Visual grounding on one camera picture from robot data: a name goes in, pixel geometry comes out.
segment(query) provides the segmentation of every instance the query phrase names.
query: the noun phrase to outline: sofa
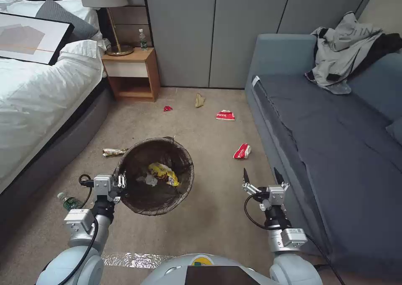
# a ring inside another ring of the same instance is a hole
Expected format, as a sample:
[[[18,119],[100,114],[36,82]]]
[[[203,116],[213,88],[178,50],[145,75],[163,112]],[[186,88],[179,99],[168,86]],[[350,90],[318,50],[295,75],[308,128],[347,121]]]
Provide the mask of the sofa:
[[[339,269],[401,279],[402,146],[389,128],[402,117],[402,55],[333,95],[304,76],[315,44],[312,35],[259,35],[245,86],[272,172],[291,185],[287,216]],[[303,251],[317,254],[310,242]]]

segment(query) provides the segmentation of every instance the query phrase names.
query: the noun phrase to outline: red chip bag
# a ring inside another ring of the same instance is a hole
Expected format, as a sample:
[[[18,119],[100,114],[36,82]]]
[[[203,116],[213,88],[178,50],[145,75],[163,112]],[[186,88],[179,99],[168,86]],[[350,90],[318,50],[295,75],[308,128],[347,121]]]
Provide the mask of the red chip bag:
[[[234,159],[245,159],[251,152],[251,147],[248,144],[242,144],[239,150],[233,155]]]
[[[235,115],[229,110],[222,110],[216,115],[217,120],[235,121]]]

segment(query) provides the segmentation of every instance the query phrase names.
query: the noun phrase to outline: bed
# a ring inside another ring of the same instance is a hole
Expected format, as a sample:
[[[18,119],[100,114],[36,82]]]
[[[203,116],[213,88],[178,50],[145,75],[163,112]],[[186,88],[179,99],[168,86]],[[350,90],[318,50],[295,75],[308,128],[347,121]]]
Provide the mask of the bed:
[[[33,16],[43,1],[0,0],[0,12]],[[102,31],[66,44],[53,66],[0,59],[0,209],[23,202],[74,159],[112,100],[101,61],[106,19],[80,0],[59,4]]]

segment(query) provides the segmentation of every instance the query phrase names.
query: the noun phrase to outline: black trash bag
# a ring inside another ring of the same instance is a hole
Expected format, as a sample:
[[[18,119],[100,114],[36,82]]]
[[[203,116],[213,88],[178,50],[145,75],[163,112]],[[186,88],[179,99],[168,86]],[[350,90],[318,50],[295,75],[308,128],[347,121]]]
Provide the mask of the black trash bag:
[[[168,166],[180,183],[173,187],[162,180],[154,187],[137,179],[152,163]],[[120,159],[115,175],[126,174],[127,187],[121,200],[132,211],[148,216],[162,215],[179,205],[189,194],[194,181],[190,154],[173,138],[153,138],[138,142]]]

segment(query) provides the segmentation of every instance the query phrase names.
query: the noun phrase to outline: lamp base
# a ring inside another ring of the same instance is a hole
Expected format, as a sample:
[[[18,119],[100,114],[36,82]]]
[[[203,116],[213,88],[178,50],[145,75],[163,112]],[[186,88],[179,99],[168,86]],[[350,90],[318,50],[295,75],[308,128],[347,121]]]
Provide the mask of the lamp base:
[[[134,52],[134,48],[132,46],[125,45],[121,45],[120,49],[118,48],[118,46],[110,46],[106,50],[106,54],[110,56],[124,56],[131,54],[132,52]]]

